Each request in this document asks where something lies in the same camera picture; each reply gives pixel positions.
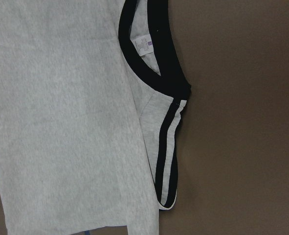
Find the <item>grey cartoon print t-shirt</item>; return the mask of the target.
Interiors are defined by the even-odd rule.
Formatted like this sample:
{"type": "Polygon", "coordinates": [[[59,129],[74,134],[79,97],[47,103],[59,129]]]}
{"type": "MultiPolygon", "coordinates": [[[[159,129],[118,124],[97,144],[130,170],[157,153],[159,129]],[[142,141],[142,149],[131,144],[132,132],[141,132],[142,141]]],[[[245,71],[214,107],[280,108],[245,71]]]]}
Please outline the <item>grey cartoon print t-shirt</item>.
{"type": "Polygon", "coordinates": [[[158,234],[190,91],[166,0],[0,0],[8,234],[158,234]]]}

